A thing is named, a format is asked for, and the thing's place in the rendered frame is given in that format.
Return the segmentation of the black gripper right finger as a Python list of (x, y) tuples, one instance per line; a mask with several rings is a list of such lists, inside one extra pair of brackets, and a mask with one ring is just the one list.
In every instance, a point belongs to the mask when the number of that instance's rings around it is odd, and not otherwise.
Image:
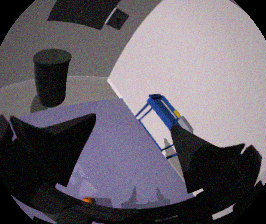
[(170, 128), (170, 135), (174, 149), (176, 149), (178, 161), (180, 161), (182, 175), (184, 175), (186, 190), (189, 193), (202, 189), (201, 186), (211, 180), (211, 177), (225, 167), (231, 157), (242, 152), (246, 144), (227, 145), (227, 147), (215, 147), (214, 144), (200, 139), (200, 137), (177, 127)]

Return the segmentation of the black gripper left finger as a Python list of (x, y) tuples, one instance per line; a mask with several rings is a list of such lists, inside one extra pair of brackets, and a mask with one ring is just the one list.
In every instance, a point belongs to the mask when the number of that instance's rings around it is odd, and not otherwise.
[(70, 119), (65, 123), (37, 128), (17, 117), (9, 117), (16, 137), (25, 147), (32, 149), (37, 159), (62, 186), (68, 185), (70, 176), (90, 133), (96, 124), (96, 113)]

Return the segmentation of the orange knob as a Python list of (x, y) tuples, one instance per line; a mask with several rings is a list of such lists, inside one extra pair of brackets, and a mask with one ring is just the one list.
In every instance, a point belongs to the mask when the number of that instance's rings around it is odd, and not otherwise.
[(84, 197), (82, 198), (85, 202), (90, 202), (90, 204), (93, 204), (93, 198), (92, 197)]

